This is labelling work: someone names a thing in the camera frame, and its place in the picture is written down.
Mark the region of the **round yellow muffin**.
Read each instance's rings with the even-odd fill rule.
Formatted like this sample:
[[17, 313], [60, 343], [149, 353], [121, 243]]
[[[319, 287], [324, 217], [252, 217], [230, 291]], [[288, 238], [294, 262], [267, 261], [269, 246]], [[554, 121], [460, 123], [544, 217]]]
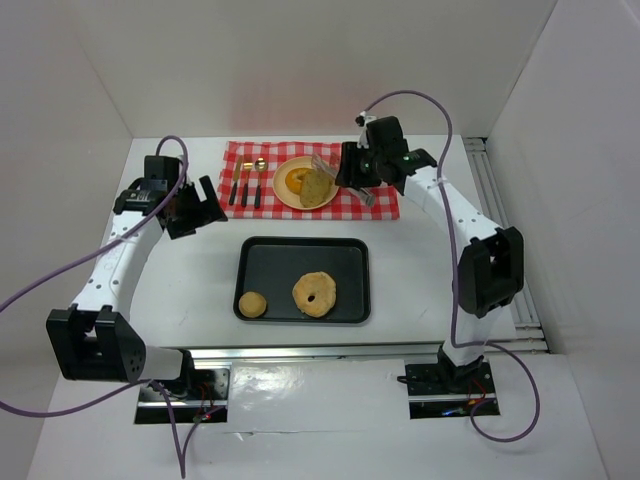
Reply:
[[242, 316], [258, 318], [266, 312], [267, 300], [260, 293], [248, 291], [240, 297], [238, 308]]

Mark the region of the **aluminium rail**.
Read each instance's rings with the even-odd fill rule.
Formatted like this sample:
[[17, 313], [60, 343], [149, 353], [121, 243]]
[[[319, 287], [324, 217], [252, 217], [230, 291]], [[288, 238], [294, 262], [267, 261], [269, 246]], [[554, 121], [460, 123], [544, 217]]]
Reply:
[[[480, 137], [463, 137], [462, 140], [483, 212], [496, 223], [507, 226], [509, 218], [490, 165], [486, 140]], [[512, 349], [530, 354], [549, 353], [546, 336], [527, 283], [524, 283], [523, 289], [514, 297], [510, 311], [516, 332], [516, 339], [511, 340], [511, 343], [517, 344]]]
[[191, 354], [196, 363], [232, 363], [239, 361], [321, 361], [372, 360], [386, 358], [431, 357], [438, 343], [381, 343], [292, 346], [179, 347]]

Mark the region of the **aluminium front rail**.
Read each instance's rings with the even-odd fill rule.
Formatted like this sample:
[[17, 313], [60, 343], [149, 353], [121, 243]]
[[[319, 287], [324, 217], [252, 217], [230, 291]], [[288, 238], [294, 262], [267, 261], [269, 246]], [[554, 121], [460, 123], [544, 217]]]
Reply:
[[196, 363], [232, 363], [239, 361], [321, 361], [372, 360], [386, 358], [431, 357], [438, 343], [381, 343], [292, 346], [179, 347], [191, 354]]

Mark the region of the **metal tongs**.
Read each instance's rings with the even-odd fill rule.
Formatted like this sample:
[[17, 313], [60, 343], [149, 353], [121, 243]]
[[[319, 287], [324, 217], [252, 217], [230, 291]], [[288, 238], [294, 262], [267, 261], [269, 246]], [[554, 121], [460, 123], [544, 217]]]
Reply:
[[[313, 153], [311, 155], [311, 164], [313, 168], [321, 170], [329, 175], [336, 184], [338, 171], [334, 167], [332, 167], [329, 162], [323, 160], [319, 154]], [[354, 188], [347, 187], [347, 191], [351, 195], [357, 197], [365, 206], [369, 208], [372, 208], [376, 203], [376, 196], [366, 188], [356, 190]]]

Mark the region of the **orange glazed donut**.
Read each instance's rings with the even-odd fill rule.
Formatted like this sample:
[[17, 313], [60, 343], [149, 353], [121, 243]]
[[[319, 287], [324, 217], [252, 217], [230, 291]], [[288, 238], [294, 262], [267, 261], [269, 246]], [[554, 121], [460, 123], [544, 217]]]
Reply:
[[299, 195], [305, 176], [310, 172], [309, 168], [295, 168], [290, 170], [285, 177], [287, 189], [295, 195]]

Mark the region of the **black baking tray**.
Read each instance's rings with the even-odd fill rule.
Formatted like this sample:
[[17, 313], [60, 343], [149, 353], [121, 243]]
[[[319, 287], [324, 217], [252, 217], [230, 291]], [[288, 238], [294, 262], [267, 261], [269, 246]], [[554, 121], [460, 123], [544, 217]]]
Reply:
[[[337, 299], [327, 315], [316, 319], [297, 308], [292, 290], [301, 276], [320, 271], [336, 282]], [[260, 321], [360, 324], [371, 312], [368, 247], [354, 238], [251, 237], [240, 250], [233, 306], [247, 322], [251, 319], [241, 313], [239, 300], [250, 291], [266, 299]]]

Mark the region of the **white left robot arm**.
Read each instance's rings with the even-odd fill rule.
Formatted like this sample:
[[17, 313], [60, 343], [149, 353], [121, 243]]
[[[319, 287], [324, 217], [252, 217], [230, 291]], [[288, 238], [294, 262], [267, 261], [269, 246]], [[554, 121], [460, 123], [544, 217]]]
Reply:
[[167, 187], [164, 180], [139, 178], [117, 197], [111, 226], [115, 247], [98, 256], [71, 305], [50, 312], [46, 330], [65, 379], [156, 380], [180, 397], [196, 386], [198, 376], [190, 353], [149, 346], [130, 323], [134, 293], [161, 237], [190, 236], [226, 218], [207, 176], [198, 185], [182, 185], [168, 205], [155, 213]]

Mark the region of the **aluminium right side rail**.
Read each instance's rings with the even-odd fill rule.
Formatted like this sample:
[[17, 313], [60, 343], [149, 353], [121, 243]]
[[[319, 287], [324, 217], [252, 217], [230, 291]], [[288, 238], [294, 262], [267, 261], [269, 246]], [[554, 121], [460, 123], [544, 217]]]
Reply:
[[[496, 223], [507, 226], [509, 218], [490, 165], [486, 140], [480, 137], [463, 137], [462, 140], [483, 212]], [[524, 283], [523, 289], [514, 297], [510, 311], [516, 332], [516, 339], [511, 340], [511, 343], [517, 344], [512, 349], [530, 354], [549, 353], [546, 336], [527, 283]]]

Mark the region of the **beige round plate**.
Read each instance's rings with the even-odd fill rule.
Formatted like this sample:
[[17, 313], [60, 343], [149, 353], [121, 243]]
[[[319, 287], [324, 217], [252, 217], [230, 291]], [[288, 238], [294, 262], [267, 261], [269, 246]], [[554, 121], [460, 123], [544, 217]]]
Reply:
[[327, 198], [324, 199], [318, 206], [304, 207], [300, 202], [299, 196], [291, 192], [286, 186], [286, 175], [296, 168], [312, 168], [312, 157], [300, 156], [292, 158], [284, 162], [275, 170], [272, 179], [272, 188], [274, 191], [274, 195], [282, 204], [295, 210], [310, 211], [328, 205], [335, 198], [339, 191], [339, 187], [336, 185], [332, 185]]

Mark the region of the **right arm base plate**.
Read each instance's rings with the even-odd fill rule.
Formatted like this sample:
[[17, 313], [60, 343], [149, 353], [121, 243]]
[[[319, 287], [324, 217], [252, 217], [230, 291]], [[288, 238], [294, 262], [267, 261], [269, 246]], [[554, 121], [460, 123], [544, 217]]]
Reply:
[[396, 380], [406, 386], [409, 414], [416, 419], [468, 417], [473, 408], [477, 416], [497, 416], [497, 400], [492, 370], [488, 362], [469, 377], [446, 383], [435, 364], [407, 364]]

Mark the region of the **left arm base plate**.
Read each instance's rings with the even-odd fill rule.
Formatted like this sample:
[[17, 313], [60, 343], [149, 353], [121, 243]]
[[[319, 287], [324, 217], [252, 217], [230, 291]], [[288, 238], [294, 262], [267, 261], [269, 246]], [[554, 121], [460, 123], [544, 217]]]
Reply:
[[[160, 385], [166, 391], [177, 424], [226, 423], [228, 418], [229, 368], [194, 370], [192, 384], [177, 382]], [[134, 423], [137, 425], [169, 424], [169, 413], [160, 390], [144, 386], [139, 390]]]

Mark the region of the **pale bagel with hole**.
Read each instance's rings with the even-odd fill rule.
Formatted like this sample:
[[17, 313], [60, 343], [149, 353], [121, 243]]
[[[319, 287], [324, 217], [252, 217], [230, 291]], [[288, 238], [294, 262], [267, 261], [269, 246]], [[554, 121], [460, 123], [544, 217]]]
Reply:
[[294, 285], [292, 296], [302, 313], [320, 318], [328, 314], [336, 303], [336, 282], [326, 272], [307, 273]]

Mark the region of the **speckled bread slice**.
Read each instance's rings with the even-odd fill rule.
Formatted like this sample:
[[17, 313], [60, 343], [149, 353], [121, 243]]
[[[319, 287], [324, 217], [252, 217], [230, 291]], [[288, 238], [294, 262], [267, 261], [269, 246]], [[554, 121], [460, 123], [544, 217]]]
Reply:
[[323, 171], [311, 169], [305, 174], [299, 194], [300, 203], [305, 208], [319, 206], [328, 197], [333, 179]]

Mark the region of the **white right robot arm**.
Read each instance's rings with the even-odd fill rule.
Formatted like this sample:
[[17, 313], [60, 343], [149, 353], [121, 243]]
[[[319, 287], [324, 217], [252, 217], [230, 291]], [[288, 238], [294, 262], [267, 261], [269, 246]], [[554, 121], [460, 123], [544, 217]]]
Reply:
[[449, 234], [452, 255], [450, 334], [437, 354], [439, 380], [454, 387], [479, 371], [494, 324], [524, 286], [524, 239], [484, 216], [444, 176], [451, 141], [439, 160], [407, 142], [345, 142], [337, 183], [373, 187], [386, 183], [420, 206]]

